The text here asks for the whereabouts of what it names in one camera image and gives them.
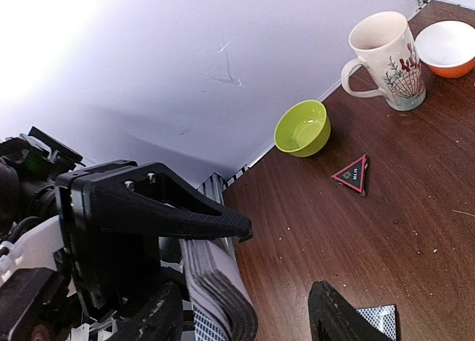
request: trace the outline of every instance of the brown wooden surface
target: brown wooden surface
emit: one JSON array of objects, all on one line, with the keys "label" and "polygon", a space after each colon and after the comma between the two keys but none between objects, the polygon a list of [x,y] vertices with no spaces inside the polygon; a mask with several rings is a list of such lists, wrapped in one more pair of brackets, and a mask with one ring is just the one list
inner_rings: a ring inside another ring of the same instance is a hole
[{"label": "brown wooden surface", "polygon": [[[416,35],[475,12],[433,2]],[[427,99],[399,113],[341,88],[326,101],[332,135],[299,159],[273,149],[231,186],[226,204],[253,220],[237,246],[257,309],[258,341],[310,340],[307,295],[326,279],[355,307],[396,304],[401,340],[475,340],[475,71],[425,72]],[[373,87],[366,71],[353,89]],[[330,176],[370,156],[366,198]]]}]

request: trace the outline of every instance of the lime green bowl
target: lime green bowl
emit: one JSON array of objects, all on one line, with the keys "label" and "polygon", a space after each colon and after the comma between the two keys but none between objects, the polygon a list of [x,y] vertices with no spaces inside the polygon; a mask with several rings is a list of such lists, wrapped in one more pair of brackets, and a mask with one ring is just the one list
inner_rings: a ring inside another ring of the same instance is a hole
[{"label": "lime green bowl", "polygon": [[322,102],[302,101],[279,120],[274,132],[275,146],[296,157],[309,157],[322,149],[330,137],[330,120]]}]

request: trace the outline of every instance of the screw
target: screw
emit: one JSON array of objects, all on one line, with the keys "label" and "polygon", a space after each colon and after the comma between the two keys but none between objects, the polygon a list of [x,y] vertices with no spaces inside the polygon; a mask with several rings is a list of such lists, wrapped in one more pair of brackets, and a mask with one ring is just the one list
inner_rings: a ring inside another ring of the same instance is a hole
[{"label": "screw", "polygon": [[125,183],[124,183],[125,187],[131,191],[134,191],[135,190],[135,184],[132,180],[127,180]]},{"label": "screw", "polygon": [[155,183],[157,182],[157,176],[155,175],[154,172],[149,172],[149,173],[147,174],[147,176],[148,176],[148,182],[149,182],[150,184],[153,185],[153,184],[155,184]]}]

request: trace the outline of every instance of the scratch on wall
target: scratch on wall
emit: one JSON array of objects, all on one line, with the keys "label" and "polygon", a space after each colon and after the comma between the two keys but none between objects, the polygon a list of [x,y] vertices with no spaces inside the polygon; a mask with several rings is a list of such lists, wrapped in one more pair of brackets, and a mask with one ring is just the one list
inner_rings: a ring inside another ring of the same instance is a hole
[{"label": "scratch on wall", "polygon": [[209,79],[214,79],[216,81],[219,81],[227,85],[242,86],[243,84],[241,83],[240,79],[238,77],[233,77],[232,72],[231,72],[231,65],[229,64],[228,51],[226,49],[228,45],[231,43],[232,43],[232,40],[227,42],[225,45],[223,45],[223,47],[219,51],[216,52],[216,53],[224,53],[224,57],[226,58],[226,73],[228,74],[228,76],[227,77],[213,77],[206,74],[203,74],[203,75],[208,77]]},{"label": "scratch on wall", "polygon": [[185,128],[184,130],[180,132],[180,135],[188,134],[191,131],[191,128],[193,128],[193,126],[189,126],[188,128]]}]

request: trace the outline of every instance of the ceramic mug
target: ceramic mug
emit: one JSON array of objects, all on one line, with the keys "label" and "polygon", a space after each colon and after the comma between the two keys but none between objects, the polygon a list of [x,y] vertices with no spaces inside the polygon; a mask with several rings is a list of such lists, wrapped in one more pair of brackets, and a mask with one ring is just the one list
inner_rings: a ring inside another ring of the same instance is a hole
[{"label": "ceramic mug", "polygon": [[[381,12],[368,16],[353,28],[348,41],[358,56],[341,72],[341,85],[348,94],[361,98],[383,96],[397,111],[409,111],[424,101],[422,64],[404,15]],[[378,89],[351,89],[350,75],[360,66],[370,72]]]}]

